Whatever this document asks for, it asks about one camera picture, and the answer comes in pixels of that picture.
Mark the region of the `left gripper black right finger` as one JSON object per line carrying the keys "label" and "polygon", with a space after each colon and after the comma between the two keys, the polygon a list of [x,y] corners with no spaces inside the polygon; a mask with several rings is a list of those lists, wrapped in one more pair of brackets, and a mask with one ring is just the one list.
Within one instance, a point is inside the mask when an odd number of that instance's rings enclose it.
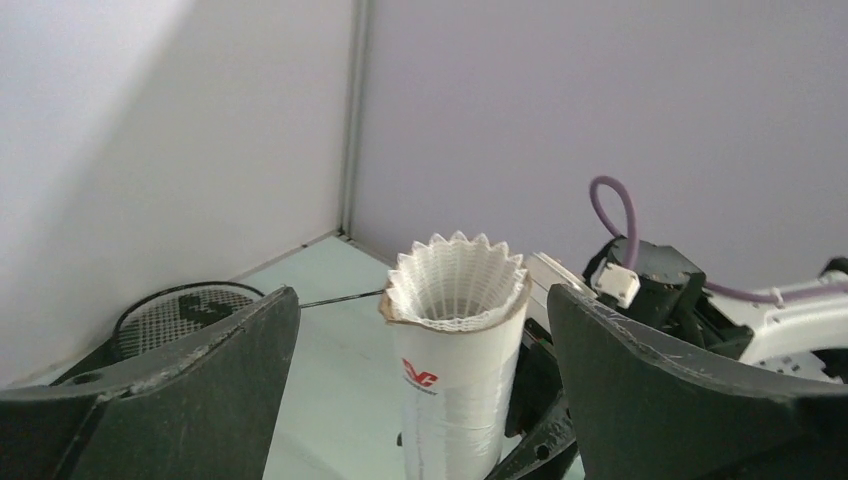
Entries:
{"label": "left gripper black right finger", "polygon": [[547,310],[590,479],[843,479],[847,389],[749,366],[565,285]]}

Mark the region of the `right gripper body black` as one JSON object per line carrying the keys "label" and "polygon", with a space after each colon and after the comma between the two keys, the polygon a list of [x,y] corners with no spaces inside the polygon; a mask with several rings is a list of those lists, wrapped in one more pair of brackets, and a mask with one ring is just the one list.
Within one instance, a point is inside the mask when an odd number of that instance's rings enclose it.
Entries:
{"label": "right gripper body black", "polygon": [[551,335],[533,318],[524,324],[505,434],[520,442],[490,479],[564,479],[578,455]]}

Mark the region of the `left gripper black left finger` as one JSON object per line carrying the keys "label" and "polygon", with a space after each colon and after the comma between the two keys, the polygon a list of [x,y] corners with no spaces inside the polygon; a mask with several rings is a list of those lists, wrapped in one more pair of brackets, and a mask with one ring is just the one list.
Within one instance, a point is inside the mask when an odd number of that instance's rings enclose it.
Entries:
{"label": "left gripper black left finger", "polygon": [[180,340],[1,394],[5,479],[259,479],[300,325],[280,288]]}

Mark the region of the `white shuttlecock tube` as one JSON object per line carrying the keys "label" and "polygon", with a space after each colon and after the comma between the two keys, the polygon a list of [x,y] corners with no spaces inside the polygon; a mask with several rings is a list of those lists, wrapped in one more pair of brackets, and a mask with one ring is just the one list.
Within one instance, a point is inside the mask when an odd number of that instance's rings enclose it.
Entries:
{"label": "white shuttlecock tube", "polygon": [[483,479],[499,462],[529,290],[504,323],[483,331],[386,322],[403,381],[406,478]]}

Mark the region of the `badminton racket black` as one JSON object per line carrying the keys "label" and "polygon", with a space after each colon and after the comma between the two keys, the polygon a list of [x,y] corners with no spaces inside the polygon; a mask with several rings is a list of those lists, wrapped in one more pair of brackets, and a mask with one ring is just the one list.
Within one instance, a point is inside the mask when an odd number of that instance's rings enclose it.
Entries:
{"label": "badminton racket black", "polygon": [[203,281],[153,293],[118,318],[108,341],[123,361],[180,340],[261,300],[259,289],[232,281]]}

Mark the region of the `black racket bag crossway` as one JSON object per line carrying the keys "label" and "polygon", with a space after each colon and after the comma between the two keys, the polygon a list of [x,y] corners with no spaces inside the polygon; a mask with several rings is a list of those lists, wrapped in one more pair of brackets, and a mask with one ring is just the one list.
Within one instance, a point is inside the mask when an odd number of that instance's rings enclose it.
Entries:
{"label": "black racket bag crossway", "polygon": [[112,339],[107,339],[92,352],[73,364],[56,380],[50,383],[56,386],[77,386],[101,382],[108,377],[110,368],[124,360],[119,348]]}

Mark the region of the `shuttlecock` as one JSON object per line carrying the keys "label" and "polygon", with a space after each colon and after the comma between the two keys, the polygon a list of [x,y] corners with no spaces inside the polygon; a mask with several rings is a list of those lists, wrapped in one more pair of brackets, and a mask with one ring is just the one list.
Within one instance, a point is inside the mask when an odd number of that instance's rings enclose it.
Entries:
{"label": "shuttlecock", "polygon": [[390,324],[442,333],[491,329],[519,308],[530,275],[521,254],[484,234],[456,231],[414,242],[397,256],[378,311]]}

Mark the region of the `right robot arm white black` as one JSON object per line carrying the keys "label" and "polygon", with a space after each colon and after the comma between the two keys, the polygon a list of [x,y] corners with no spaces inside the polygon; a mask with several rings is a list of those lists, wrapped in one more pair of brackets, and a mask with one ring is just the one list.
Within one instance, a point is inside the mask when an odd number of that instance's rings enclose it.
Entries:
{"label": "right robot arm white black", "polygon": [[520,443],[495,479],[843,479],[847,261],[739,300],[670,246],[643,243],[628,308],[598,291],[614,239],[584,273],[537,254],[507,421]]}

